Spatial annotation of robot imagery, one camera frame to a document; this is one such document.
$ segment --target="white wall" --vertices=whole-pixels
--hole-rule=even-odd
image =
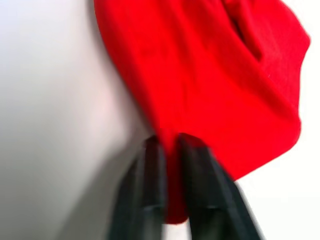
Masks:
[[[103,239],[115,186],[148,135],[110,63],[92,0],[0,0],[0,239]],[[320,239],[318,1],[286,0],[312,38],[303,131],[238,182],[267,240]],[[167,239],[186,239],[186,225]]]

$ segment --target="red beanie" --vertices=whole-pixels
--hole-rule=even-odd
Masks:
[[[187,219],[178,133],[236,180],[298,140],[310,39],[279,0],[95,0],[107,51],[165,148],[168,223]]]

